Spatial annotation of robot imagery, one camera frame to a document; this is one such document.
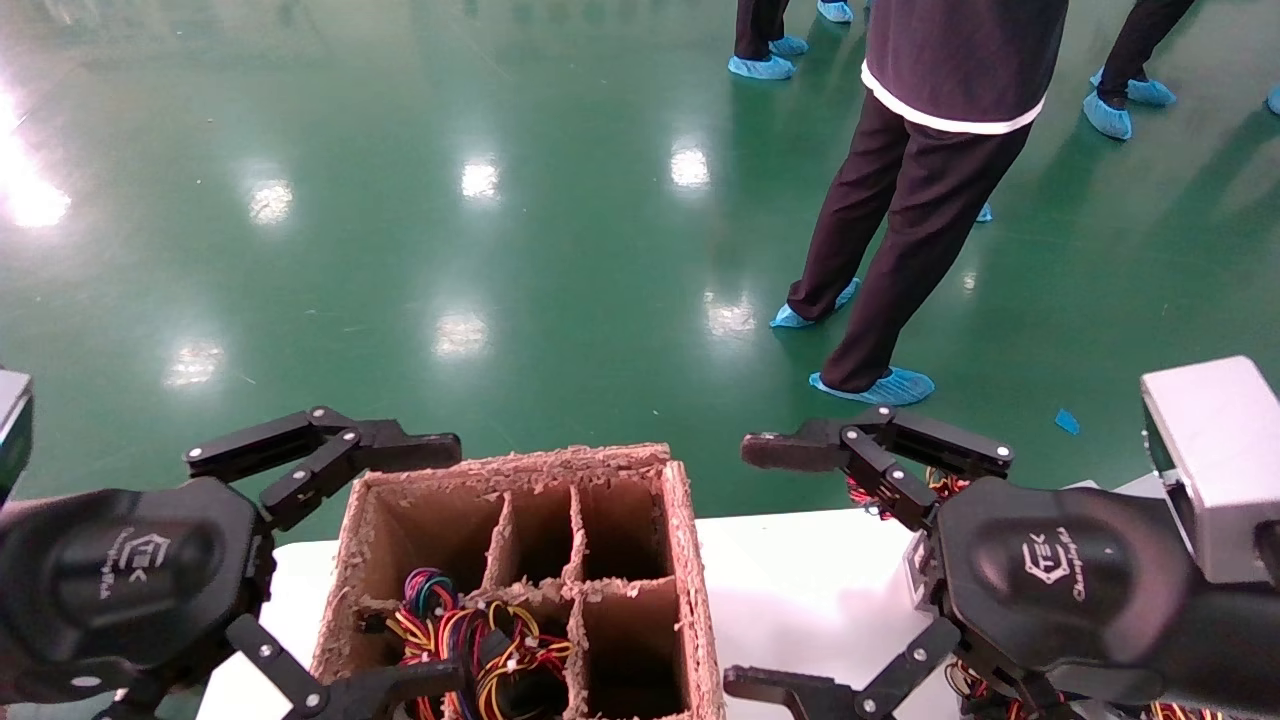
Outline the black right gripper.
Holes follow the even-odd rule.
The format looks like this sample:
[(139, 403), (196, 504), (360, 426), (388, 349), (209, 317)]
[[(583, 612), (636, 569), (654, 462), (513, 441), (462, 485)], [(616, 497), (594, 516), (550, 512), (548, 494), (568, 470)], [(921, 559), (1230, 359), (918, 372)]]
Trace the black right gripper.
[[(742, 439), (748, 465), (841, 471), (909, 530), (929, 530), (936, 515), (948, 610), (1019, 667), (1142, 665), (1201, 579), (1162, 500), (986, 478), (941, 505), (904, 457), (970, 480), (1005, 478), (1012, 465), (1006, 445), (891, 406)], [(936, 618), (861, 689), (735, 665), (723, 671), (723, 691), (783, 706), (794, 719), (893, 719), (961, 639), (952, 621)]]

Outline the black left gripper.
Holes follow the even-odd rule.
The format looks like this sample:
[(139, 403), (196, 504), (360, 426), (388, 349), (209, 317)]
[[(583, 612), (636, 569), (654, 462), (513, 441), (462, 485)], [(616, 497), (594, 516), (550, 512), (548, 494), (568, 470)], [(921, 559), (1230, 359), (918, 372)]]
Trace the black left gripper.
[[(457, 434), (332, 407), (264, 421), (186, 454), (191, 478), (227, 484), (274, 468), (259, 496), (291, 530), (364, 471), (453, 468)], [(259, 507), (215, 479), (100, 489), (3, 510), (3, 701), (67, 703), (127, 687), (165, 694), (242, 653), (289, 702), (285, 719), (390, 719), (413, 698), (462, 691), (451, 661), (375, 667), (323, 684), (256, 619), (275, 541)]]

